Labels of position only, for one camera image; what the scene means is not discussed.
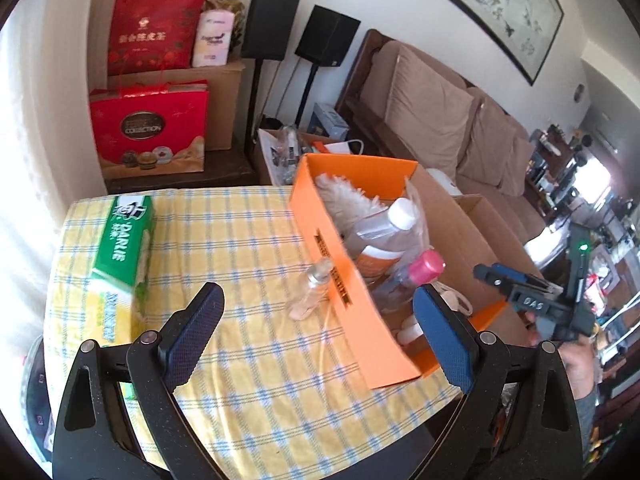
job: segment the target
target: metal screw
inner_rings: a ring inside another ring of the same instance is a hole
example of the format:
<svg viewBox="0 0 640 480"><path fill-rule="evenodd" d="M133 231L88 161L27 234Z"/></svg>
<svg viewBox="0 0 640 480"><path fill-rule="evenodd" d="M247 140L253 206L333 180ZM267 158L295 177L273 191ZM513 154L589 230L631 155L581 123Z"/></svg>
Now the metal screw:
<svg viewBox="0 0 640 480"><path fill-rule="evenodd" d="M482 332L480 334L480 341L482 341L485 345L493 345L496 341L498 341L498 338L493 332Z"/></svg>
<svg viewBox="0 0 640 480"><path fill-rule="evenodd" d="M140 342L143 345L150 345L151 343L155 343L156 339L158 339L158 332L155 330L147 330L143 335L140 336Z"/></svg>
<svg viewBox="0 0 640 480"><path fill-rule="evenodd" d="M551 341L545 341L542 343L542 349L548 354L553 354L556 351L556 346Z"/></svg>
<svg viewBox="0 0 640 480"><path fill-rule="evenodd" d="M90 352L95 348L95 341L93 339L87 339L80 345L80 349L83 354Z"/></svg>

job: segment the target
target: speaker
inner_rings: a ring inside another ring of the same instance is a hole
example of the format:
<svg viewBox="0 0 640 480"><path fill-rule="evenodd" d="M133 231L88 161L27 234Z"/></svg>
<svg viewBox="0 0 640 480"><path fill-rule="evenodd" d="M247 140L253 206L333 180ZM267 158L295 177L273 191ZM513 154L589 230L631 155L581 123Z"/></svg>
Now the speaker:
<svg viewBox="0 0 640 480"><path fill-rule="evenodd" d="M296 56L318 66L340 66L358 27L358 20L315 6L300 39Z"/></svg>
<svg viewBox="0 0 640 480"><path fill-rule="evenodd" d="M251 0L241 55L284 60L300 0Z"/></svg>

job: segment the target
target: red paper bag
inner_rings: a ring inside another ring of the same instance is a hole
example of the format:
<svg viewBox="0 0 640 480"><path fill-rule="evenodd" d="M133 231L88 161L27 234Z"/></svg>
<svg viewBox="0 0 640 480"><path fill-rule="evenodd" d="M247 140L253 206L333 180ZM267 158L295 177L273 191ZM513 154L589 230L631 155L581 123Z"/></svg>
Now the red paper bag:
<svg viewBox="0 0 640 480"><path fill-rule="evenodd" d="M116 0L109 75L190 66L204 0Z"/></svg>
<svg viewBox="0 0 640 480"><path fill-rule="evenodd" d="M199 82L92 92L105 179L204 171L208 97L207 85Z"/></svg>

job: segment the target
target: bottle label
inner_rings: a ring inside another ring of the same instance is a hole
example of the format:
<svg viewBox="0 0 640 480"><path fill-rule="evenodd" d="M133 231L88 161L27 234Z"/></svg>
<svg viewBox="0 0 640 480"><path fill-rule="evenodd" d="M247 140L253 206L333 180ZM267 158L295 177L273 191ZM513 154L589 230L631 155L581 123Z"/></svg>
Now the bottle label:
<svg viewBox="0 0 640 480"><path fill-rule="evenodd" d="M401 253L393 253L369 245L360 253L355 263L363 278L377 278L400 261L403 254L404 251Z"/></svg>

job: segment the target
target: human hand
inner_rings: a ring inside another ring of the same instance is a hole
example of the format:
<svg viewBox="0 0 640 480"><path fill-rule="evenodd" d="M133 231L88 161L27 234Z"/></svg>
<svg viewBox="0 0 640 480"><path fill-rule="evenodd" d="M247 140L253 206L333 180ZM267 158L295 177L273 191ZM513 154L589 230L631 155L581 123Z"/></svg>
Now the human hand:
<svg viewBox="0 0 640 480"><path fill-rule="evenodd" d="M529 312L526 317L535 322L535 316ZM529 344L537 346L540 340L540 335L533 326L529 329ZM577 342L563 343L558 353L566 369L574 399L580 400L587 397L595 384L594 352L589 338L581 335Z"/></svg>

